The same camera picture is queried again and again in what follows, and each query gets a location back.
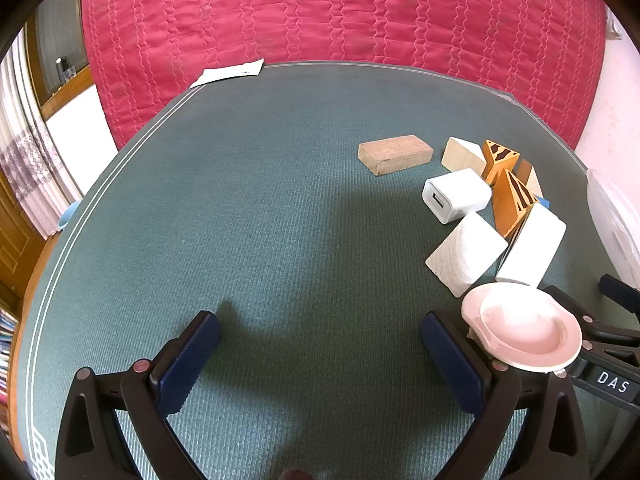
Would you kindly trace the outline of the white paper slip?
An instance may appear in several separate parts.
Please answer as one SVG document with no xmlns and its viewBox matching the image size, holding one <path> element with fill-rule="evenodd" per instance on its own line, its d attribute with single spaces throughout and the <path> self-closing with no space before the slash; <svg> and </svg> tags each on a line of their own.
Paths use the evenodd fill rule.
<svg viewBox="0 0 640 480">
<path fill-rule="evenodd" d="M 232 65 L 218 68 L 206 68 L 202 71 L 198 79 L 190 85 L 190 89 L 204 86 L 204 84 L 211 84 L 212 82 L 239 78 L 258 76 L 262 71 L 265 60 L 260 58 L 254 62 L 246 62 L 240 65 Z"/>
</svg>

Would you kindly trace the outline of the red quilted blanket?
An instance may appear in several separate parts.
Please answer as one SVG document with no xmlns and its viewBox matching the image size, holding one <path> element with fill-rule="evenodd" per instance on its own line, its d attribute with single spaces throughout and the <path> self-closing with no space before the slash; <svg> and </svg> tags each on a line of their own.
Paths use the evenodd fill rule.
<svg viewBox="0 0 640 480">
<path fill-rule="evenodd" d="M 567 144 L 605 47 L 603 0 L 80 0 L 122 148 L 203 70 L 255 60 L 412 66 L 508 92 Z"/>
</svg>

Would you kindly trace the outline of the white stone-like block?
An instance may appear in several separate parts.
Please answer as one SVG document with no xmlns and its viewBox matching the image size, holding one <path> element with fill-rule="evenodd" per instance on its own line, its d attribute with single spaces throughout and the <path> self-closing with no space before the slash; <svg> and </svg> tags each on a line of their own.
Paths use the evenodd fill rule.
<svg viewBox="0 0 640 480">
<path fill-rule="evenodd" d="M 456 297 L 462 297 L 504 253 L 508 243 L 479 214 L 470 212 L 425 260 Z"/>
</svg>

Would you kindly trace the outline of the wooden window frame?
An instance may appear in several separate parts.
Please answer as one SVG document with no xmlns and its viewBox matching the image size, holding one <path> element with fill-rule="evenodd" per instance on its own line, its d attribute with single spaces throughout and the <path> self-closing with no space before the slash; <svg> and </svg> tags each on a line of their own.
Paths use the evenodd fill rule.
<svg viewBox="0 0 640 480">
<path fill-rule="evenodd" d="M 43 0 L 26 22 L 25 46 L 30 81 L 45 120 L 93 85 L 81 0 Z"/>
</svg>

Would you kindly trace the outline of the blue foam cube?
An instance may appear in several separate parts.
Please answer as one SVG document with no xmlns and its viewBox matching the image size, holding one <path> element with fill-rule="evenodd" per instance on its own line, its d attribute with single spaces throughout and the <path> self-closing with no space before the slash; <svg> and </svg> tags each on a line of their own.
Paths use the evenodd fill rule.
<svg viewBox="0 0 640 480">
<path fill-rule="evenodd" d="M 548 200 L 546 200 L 545 198 L 535 195 L 536 196 L 536 200 L 538 203 L 541 203 L 542 206 L 546 207 L 546 208 L 550 208 L 550 203 Z"/>
</svg>

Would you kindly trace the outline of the light wooden triangle block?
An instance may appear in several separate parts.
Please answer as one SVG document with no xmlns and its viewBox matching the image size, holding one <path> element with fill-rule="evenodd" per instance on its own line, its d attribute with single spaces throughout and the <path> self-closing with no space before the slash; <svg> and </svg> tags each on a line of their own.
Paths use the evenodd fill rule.
<svg viewBox="0 0 640 480">
<path fill-rule="evenodd" d="M 530 162 L 521 158 L 518 162 L 515 175 L 525 184 L 529 192 L 533 193 L 536 197 L 542 197 L 541 186 L 535 168 Z"/>
</svg>

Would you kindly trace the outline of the clear plastic bowl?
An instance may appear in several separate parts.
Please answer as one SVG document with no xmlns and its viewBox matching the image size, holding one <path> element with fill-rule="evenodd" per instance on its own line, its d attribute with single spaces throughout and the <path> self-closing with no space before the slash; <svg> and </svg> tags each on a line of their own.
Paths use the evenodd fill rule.
<svg viewBox="0 0 640 480">
<path fill-rule="evenodd" d="M 602 171 L 587 170 L 590 216 L 621 281 L 639 288 L 639 211 Z"/>
</svg>

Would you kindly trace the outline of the orange striped triangular block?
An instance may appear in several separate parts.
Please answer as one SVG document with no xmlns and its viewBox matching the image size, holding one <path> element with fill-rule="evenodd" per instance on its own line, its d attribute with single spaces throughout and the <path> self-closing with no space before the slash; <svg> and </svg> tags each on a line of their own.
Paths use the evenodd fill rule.
<svg viewBox="0 0 640 480">
<path fill-rule="evenodd" d="M 492 189 L 492 209 L 498 233 L 508 238 L 537 202 L 536 196 L 511 170 L 502 170 Z"/>
<path fill-rule="evenodd" d="M 513 170 L 520 153 L 513 151 L 495 141 L 485 140 L 482 152 L 486 160 L 482 178 L 489 186 L 493 186 L 503 170 Z"/>
</svg>

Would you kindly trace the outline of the patterned curtain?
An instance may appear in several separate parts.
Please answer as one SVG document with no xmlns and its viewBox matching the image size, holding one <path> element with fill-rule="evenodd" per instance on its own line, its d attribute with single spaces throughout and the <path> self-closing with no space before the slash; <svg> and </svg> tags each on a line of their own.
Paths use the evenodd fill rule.
<svg viewBox="0 0 640 480">
<path fill-rule="evenodd" d="M 30 81 L 24 32 L 1 61 L 1 169 L 38 233 L 58 230 L 66 209 L 82 197 L 42 118 Z"/>
</svg>

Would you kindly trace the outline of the light blue cup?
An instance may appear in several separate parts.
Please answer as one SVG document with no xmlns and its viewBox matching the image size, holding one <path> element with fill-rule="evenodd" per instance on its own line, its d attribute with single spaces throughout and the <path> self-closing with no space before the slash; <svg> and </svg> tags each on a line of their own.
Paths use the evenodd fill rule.
<svg viewBox="0 0 640 480">
<path fill-rule="evenodd" d="M 77 208 L 79 207 L 79 205 L 80 205 L 80 200 L 76 200 L 76 202 L 71 203 L 70 206 L 68 206 L 64 210 L 64 212 L 62 213 L 62 216 L 58 219 L 58 224 L 56 225 L 56 228 L 59 231 L 62 231 L 62 229 L 64 229 L 70 223 L 70 220 L 72 220 L 73 215 L 77 210 Z"/>
</svg>

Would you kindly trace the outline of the pale wooden wedge block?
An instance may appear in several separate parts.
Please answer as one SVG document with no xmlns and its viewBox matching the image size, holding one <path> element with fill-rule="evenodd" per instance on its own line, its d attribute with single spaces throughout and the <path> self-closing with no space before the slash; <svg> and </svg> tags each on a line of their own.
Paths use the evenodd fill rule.
<svg viewBox="0 0 640 480">
<path fill-rule="evenodd" d="M 480 144 L 465 141 L 454 136 L 447 140 L 442 160 L 440 161 L 449 171 L 472 169 L 481 176 L 486 168 L 486 159 Z"/>
</svg>

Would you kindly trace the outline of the brown wooden rectangular block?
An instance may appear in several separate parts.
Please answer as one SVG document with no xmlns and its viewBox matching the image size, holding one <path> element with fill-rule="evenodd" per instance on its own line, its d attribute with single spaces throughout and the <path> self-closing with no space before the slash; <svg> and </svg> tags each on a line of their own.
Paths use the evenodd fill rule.
<svg viewBox="0 0 640 480">
<path fill-rule="evenodd" d="M 428 164 L 434 150 L 414 134 L 360 143 L 358 159 L 375 177 Z"/>
</svg>

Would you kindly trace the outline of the white rectangular box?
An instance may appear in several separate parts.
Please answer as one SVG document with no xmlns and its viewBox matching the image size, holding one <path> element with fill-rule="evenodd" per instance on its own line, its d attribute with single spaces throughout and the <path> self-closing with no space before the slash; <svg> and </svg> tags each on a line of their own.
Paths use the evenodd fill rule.
<svg viewBox="0 0 640 480">
<path fill-rule="evenodd" d="M 518 227 L 500 262 L 497 282 L 537 287 L 558 251 L 566 224 L 536 203 Z"/>
</svg>

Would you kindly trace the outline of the pink white small dish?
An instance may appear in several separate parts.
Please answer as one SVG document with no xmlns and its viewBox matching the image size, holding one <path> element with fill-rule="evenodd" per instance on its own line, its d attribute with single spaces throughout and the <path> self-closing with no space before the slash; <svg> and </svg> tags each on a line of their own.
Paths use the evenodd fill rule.
<svg viewBox="0 0 640 480">
<path fill-rule="evenodd" d="M 526 372 L 562 370 L 582 350 L 574 314 L 532 286 L 477 286 L 464 296 L 461 316 L 488 354 Z"/>
</svg>

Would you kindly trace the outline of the white usb charger cube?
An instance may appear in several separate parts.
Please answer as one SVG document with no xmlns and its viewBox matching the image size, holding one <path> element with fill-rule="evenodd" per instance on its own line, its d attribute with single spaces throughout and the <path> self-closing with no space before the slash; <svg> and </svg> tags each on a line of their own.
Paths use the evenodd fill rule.
<svg viewBox="0 0 640 480">
<path fill-rule="evenodd" d="M 473 169 L 465 168 L 427 179 L 422 200 L 441 224 L 484 209 L 491 198 L 491 187 Z"/>
</svg>

